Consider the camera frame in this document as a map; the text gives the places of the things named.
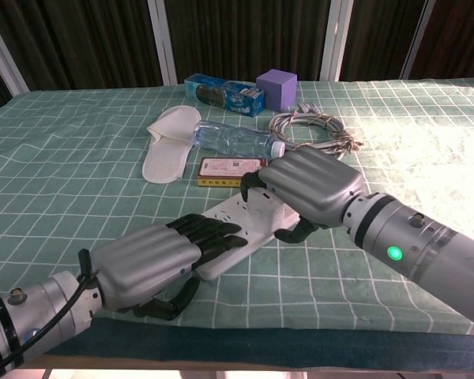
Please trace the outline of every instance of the gray cable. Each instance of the gray cable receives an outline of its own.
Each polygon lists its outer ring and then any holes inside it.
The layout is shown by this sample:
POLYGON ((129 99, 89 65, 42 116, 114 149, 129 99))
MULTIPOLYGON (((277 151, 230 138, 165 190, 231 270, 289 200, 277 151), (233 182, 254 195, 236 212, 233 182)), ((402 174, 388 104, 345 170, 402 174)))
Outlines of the gray cable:
POLYGON ((295 150, 305 144, 295 144, 284 134, 284 130, 293 124, 304 124, 305 126, 319 126, 329 132, 330 141, 318 143, 306 143, 313 148, 322 150, 326 154, 337 156, 341 160, 346 152, 358 150, 363 144, 355 141, 346 130, 341 120, 324 113, 280 113, 272 117, 269 122, 269 132, 276 139, 283 141, 287 150, 295 150))

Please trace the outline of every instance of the power outlet socket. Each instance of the power outlet socket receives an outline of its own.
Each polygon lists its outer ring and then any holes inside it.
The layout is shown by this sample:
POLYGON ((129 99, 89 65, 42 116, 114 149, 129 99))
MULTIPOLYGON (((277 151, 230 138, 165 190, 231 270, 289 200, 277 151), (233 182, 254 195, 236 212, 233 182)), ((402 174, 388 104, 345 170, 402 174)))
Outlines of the power outlet socket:
POLYGON ((240 193, 204 213, 204 216, 238 224, 242 230, 236 235, 247 240, 247 245, 234 248, 197 268, 204 280, 214 280, 256 250, 274 239, 274 231, 290 228, 299 221, 299 214, 267 189, 250 188, 247 202, 240 193))

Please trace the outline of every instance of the purple foam block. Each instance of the purple foam block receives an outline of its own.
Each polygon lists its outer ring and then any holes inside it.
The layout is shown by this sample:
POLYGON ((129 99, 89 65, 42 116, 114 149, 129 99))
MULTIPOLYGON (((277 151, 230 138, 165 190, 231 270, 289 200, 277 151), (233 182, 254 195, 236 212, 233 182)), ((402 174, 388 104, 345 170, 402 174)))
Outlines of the purple foam block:
POLYGON ((281 112, 295 102, 297 74, 271 69, 256 78, 256 86, 265 93, 265 108, 281 112))

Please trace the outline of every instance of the black cable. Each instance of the black cable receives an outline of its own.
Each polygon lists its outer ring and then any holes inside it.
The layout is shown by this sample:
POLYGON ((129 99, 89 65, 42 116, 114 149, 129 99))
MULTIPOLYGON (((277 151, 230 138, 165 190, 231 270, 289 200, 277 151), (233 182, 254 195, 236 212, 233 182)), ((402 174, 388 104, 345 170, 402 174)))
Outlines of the black cable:
POLYGON ((69 301, 60 309, 60 311, 55 314, 53 318, 49 320, 47 324, 44 325, 42 329, 39 330, 30 340, 28 340, 25 344, 21 345, 17 350, 13 351, 5 357, 2 361, 0 361, 0 370, 3 370, 13 362, 18 356, 24 354, 30 347, 35 345, 39 340, 44 337, 46 334, 49 333, 53 327, 56 326, 57 323, 60 322, 62 318, 69 312, 69 310, 73 307, 76 301, 81 297, 82 293, 86 290, 86 287, 92 282, 91 276, 83 276, 82 281, 79 283, 76 291, 73 295, 69 298, 69 301))

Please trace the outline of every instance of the robotic hand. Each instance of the robotic hand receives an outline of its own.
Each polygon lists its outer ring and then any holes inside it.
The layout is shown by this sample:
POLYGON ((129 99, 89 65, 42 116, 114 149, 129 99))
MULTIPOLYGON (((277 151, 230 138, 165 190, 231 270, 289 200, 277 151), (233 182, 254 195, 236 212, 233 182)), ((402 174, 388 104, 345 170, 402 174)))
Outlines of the robotic hand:
POLYGON ((241 193, 246 201, 250 187, 266 188, 301 215, 278 239, 344 226, 359 248, 474 322, 474 241, 390 195, 365 194, 363 184, 358 171, 304 146, 246 174, 241 193))
POLYGON ((79 252, 81 274, 60 272, 0 298, 0 377, 89 328, 104 308, 136 317, 177 317, 194 297, 199 279, 186 281, 165 302, 155 298, 169 283, 247 240, 233 223, 187 215, 152 225, 100 249, 79 252))

